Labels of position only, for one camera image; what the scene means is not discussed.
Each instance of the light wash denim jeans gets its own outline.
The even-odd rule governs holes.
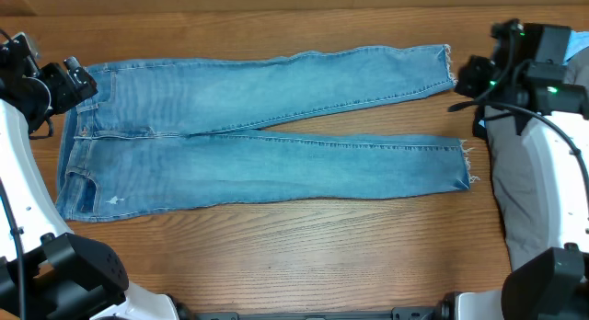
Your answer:
[[[67,113],[56,207],[65,219],[105,222],[229,202],[468,189],[455,138],[257,130],[448,90],[448,50],[91,66],[98,94]]]
[[[567,52],[564,55],[564,64],[568,64],[572,57],[589,48],[589,31],[572,31],[571,37],[569,38],[569,46]]]

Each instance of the seam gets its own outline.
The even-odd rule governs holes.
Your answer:
[[[57,184],[57,190],[59,193],[59,190],[62,189],[62,186],[64,185],[65,181],[62,181],[62,178],[65,179],[65,177],[62,177],[62,169],[64,168],[64,161],[67,159],[67,162],[69,162],[69,154],[67,156],[67,158],[64,155],[65,152],[65,144],[67,143],[67,132],[69,131],[69,125],[70,125],[70,120],[72,119],[72,115],[71,113],[68,111],[65,113],[65,121],[64,121],[64,129],[62,130],[62,140],[60,141],[59,144],[59,153],[61,154],[58,158],[57,161],[57,175],[55,177],[55,182]]]
[[[82,197],[82,187],[83,186],[82,186],[82,182],[80,180],[81,180],[80,178],[77,178],[75,180],[76,194],[74,197],[74,201],[72,202],[72,205],[70,206],[70,210],[69,210],[71,216],[74,216],[74,207],[80,201],[80,198]]]
[[[86,149],[86,154],[84,155],[84,160],[82,161],[84,164],[82,165],[82,169],[86,170],[87,169],[87,159],[88,156],[90,155],[90,145],[92,144],[92,140],[88,141],[88,147]]]
[[[85,105],[83,107],[77,107],[76,110],[78,113],[82,113],[82,112],[86,112],[88,110],[91,109],[98,109],[98,104],[92,104],[92,105]]]
[[[299,138],[284,138],[284,137],[270,137],[270,136],[250,136],[250,135],[206,135],[211,138],[245,138],[248,140],[262,140],[262,141],[270,141],[270,142],[289,142],[289,143],[303,143],[309,145],[328,145],[328,146],[343,146],[343,147],[365,147],[365,148],[375,148],[375,149],[400,149],[400,150],[407,150],[407,149],[434,149],[434,150],[458,150],[460,149],[459,145],[421,145],[421,144],[408,144],[408,145],[393,145],[393,144],[380,144],[380,143],[346,143],[346,142],[334,142],[334,141],[318,141],[318,140],[308,140],[308,139],[299,139]]]
[[[340,51],[340,52],[327,52],[327,53],[325,53],[325,52],[319,52],[319,51],[307,51],[307,52],[301,52],[301,53],[292,55],[290,57],[275,57],[275,58],[271,58],[270,60],[264,60],[264,61],[245,61],[245,62],[234,61],[234,62],[223,62],[223,63],[222,62],[203,62],[203,61],[192,62],[192,63],[173,62],[173,63],[145,65],[145,66],[122,67],[122,68],[116,68],[116,67],[108,68],[105,66],[104,69],[96,70],[96,71],[92,70],[92,66],[90,66],[90,67],[88,67],[87,70],[89,70],[90,73],[107,73],[107,72],[113,72],[113,71],[126,71],[126,70],[134,70],[134,69],[158,68],[158,67],[168,67],[168,66],[178,66],[178,65],[184,65],[184,66],[190,66],[190,65],[264,65],[264,64],[287,63],[287,62],[291,62],[296,59],[306,58],[306,57],[343,56],[343,55],[355,53],[357,51],[382,50],[382,51],[395,51],[397,53],[409,53],[409,52],[417,51],[417,50],[426,50],[426,49],[435,48],[439,45],[444,45],[444,44],[422,45],[422,46],[407,48],[407,49],[396,49],[396,48],[391,48],[388,46],[363,46],[363,47],[359,47],[359,48],[355,48],[355,49],[351,49],[351,50],[347,50],[347,51]]]
[[[283,115],[281,117],[276,117],[276,118],[272,118],[272,119],[268,119],[268,120],[262,120],[262,121],[256,121],[256,122],[250,122],[250,123],[241,124],[241,125],[237,125],[237,126],[232,125],[232,126],[228,126],[228,127],[219,129],[219,130],[211,130],[211,131],[208,131],[208,132],[227,132],[227,131],[242,130],[244,128],[249,128],[249,127],[252,127],[252,126],[257,126],[257,125],[265,124],[265,123],[268,123],[268,122],[274,122],[274,121],[277,121],[277,120],[285,120],[285,119],[289,119],[289,118],[300,117],[300,116],[305,116],[305,115],[309,115],[309,114],[314,114],[314,113],[329,111],[329,110],[333,110],[333,109],[348,108],[348,107],[353,107],[353,106],[358,106],[358,105],[376,103],[376,102],[384,101],[384,100],[390,100],[390,99],[394,99],[394,98],[401,98],[401,97],[418,95],[420,93],[423,93],[423,92],[426,92],[426,91],[430,90],[431,88],[433,88],[435,86],[439,86],[439,85],[445,84],[448,81],[451,81],[451,80],[440,81],[440,82],[437,82],[437,83],[435,83],[433,85],[424,87],[423,90],[412,91],[412,92],[409,92],[409,93],[405,93],[403,95],[393,95],[393,96],[383,97],[383,98],[377,98],[377,99],[358,100],[358,101],[354,101],[353,103],[336,104],[336,105],[333,105],[331,107],[325,107],[323,109],[311,109],[309,111],[303,111],[303,112],[294,113],[294,114],[285,114],[285,115]]]
[[[152,210],[140,210],[140,211],[132,211],[132,212],[126,212],[124,214],[115,214],[115,215],[108,215],[108,216],[103,216],[103,215],[93,215],[93,216],[84,216],[84,215],[74,215],[72,214],[70,219],[71,220],[81,220],[81,221],[95,221],[95,220],[100,220],[100,219],[113,219],[113,218],[117,218],[117,219],[124,219],[127,218],[129,216],[135,215],[135,214],[158,214],[161,213],[162,211],[175,211],[175,210],[180,210],[180,209],[175,209],[175,208],[157,208],[157,209],[152,209]]]
[[[82,127],[83,124],[84,124],[84,122],[82,121],[82,115],[77,114],[76,120],[75,120],[74,140],[75,140],[75,137],[79,134],[80,129],[83,128]],[[68,165],[69,165],[70,160],[71,160],[71,153],[70,153],[70,159],[67,160]]]
[[[459,179],[458,179],[458,182],[460,182],[460,184],[462,184],[462,186],[463,186],[463,187],[464,187],[466,190],[470,189],[470,186],[469,186],[469,185],[467,185],[467,184],[466,184],[466,183],[465,183],[465,182],[464,182],[462,179],[460,179],[460,178],[459,178]]]
[[[85,141],[92,141],[92,140],[101,140],[105,138],[117,138],[123,140],[145,140],[145,139],[156,139],[156,138],[176,138],[176,137],[191,137],[191,136],[208,136],[208,135],[182,135],[178,133],[162,133],[156,135],[148,135],[148,136],[128,136],[124,132],[113,131],[109,132],[107,135],[99,135],[99,136],[74,136],[75,140],[85,140]]]
[[[109,102],[114,102],[116,100],[116,90],[117,90],[117,73],[112,72],[110,73],[110,99]]]
[[[90,148],[95,144],[95,142],[93,141],[89,141],[88,142],[88,152],[87,152],[87,156],[90,154]],[[87,175],[86,178],[89,179],[90,181],[92,181],[92,183],[94,183],[94,187],[96,188],[95,194],[94,194],[94,203],[92,204],[92,212],[95,215],[99,214],[99,205],[100,204],[100,196],[102,195],[102,187],[100,186],[100,184],[98,183],[97,179],[93,177],[92,173],[87,170]]]

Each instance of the denim fabric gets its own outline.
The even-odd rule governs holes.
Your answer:
[[[589,31],[577,32],[572,31],[569,38],[569,46],[564,55],[564,62],[567,64],[569,60],[580,51],[589,48]]]
[[[255,130],[450,89],[447,50],[89,67],[98,94],[67,113],[56,207],[65,219],[102,222],[228,202],[468,189],[458,139]]]

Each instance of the table surface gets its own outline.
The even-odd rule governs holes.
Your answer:
[[[452,46],[453,72],[488,56],[493,22],[589,29],[589,6],[395,8],[328,11],[2,17],[44,55],[92,64],[131,58],[267,59],[301,51],[382,44]],[[297,200],[176,211],[116,223],[70,223],[110,245],[131,280],[172,293],[195,312],[243,314],[389,310],[429,305],[450,291],[500,289],[510,272],[491,192],[485,142],[471,136],[472,110],[446,92],[424,100],[285,123],[274,131],[343,135],[427,133],[467,139],[470,191],[398,200]],[[56,136],[32,142],[55,199],[63,117]]]

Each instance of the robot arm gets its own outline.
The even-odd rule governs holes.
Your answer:
[[[7,201],[10,202],[19,227],[24,231],[21,235],[24,252],[38,248],[45,234],[59,236],[72,233],[55,210],[35,164],[30,151],[29,125],[24,115],[1,98],[0,148],[3,149],[0,153],[0,178],[5,181]],[[0,231],[10,231],[4,215],[0,215]],[[0,255],[6,261],[17,258],[12,239],[10,234],[0,235]]]
[[[456,319],[587,316],[589,99],[563,84],[570,34],[510,20],[491,30],[491,60],[471,57],[460,70],[455,91],[474,100],[455,108],[479,106],[473,131],[486,127],[514,272],[501,291],[458,295]]]
[[[23,245],[17,252],[8,219],[0,215],[0,306],[18,315],[17,267],[25,265],[28,319],[191,320],[184,304],[129,282],[108,246],[73,234],[55,209],[35,164],[29,135],[54,114],[96,94],[96,83],[74,57],[40,69],[38,52],[17,34],[0,45],[0,180]],[[39,269],[49,263],[52,271]]]

